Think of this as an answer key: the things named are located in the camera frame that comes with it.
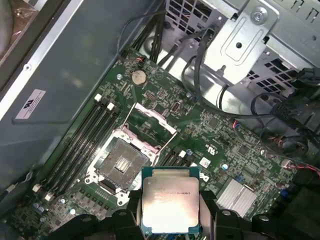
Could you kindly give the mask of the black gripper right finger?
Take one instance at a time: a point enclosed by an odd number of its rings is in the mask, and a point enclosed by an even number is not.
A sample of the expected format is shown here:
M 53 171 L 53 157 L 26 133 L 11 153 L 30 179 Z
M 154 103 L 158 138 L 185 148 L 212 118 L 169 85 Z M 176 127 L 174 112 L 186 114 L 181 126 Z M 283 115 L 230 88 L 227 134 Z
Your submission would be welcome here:
M 270 216 L 245 220 L 234 210 L 219 208 L 210 191 L 199 192 L 199 225 L 207 240 L 283 240 Z

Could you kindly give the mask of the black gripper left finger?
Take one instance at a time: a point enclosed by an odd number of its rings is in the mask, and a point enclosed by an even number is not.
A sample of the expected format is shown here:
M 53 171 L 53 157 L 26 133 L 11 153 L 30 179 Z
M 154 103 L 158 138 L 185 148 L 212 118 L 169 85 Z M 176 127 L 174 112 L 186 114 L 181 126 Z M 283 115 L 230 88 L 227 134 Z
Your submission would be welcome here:
M 137 223 L 141 210 L 141 191 L 131 191 L 125 209 L 99 220 L 94 215 L 74 217 L 53 232 L 55 240 L 141 240 L 142 228 Z

